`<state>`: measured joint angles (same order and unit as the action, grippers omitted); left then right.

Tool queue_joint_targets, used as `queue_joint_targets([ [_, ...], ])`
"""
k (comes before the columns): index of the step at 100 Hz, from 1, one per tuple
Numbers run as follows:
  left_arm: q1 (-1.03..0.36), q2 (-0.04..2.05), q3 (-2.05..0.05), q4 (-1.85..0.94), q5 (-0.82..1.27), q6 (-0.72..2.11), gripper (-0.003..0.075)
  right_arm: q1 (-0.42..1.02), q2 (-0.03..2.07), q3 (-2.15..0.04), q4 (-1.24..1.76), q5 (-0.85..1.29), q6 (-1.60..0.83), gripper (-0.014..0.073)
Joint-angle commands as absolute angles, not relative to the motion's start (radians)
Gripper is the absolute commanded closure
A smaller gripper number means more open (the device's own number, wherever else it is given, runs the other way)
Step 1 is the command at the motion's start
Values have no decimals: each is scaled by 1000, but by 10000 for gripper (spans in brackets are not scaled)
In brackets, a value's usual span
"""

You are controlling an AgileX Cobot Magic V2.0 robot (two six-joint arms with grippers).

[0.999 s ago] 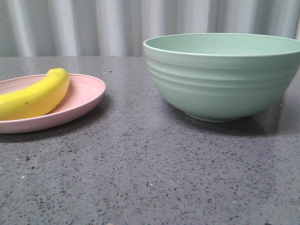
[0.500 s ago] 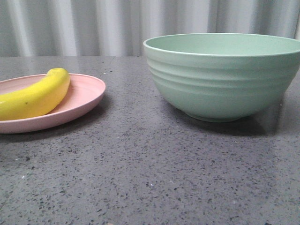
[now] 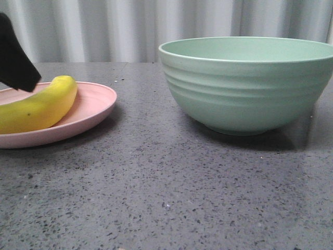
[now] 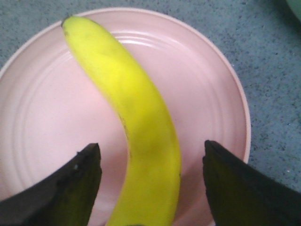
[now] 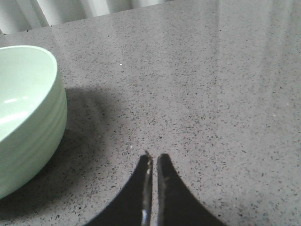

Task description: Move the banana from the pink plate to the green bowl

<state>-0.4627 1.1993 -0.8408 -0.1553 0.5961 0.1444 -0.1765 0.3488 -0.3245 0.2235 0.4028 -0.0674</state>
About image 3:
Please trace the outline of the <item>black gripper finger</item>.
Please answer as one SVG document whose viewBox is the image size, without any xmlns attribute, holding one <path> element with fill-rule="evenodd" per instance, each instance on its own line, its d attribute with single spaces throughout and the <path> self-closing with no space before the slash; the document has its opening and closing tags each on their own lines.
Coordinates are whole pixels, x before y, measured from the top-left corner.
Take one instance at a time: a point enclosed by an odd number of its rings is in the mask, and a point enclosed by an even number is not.
<svg viewBox="0 0 333 250">
<path fill-rule="evenodd" d="M 15 90 L 32 92 L 41 75 L 28 59 L 9 17 L 1 13 L 1 83 Z"/>
</svg>

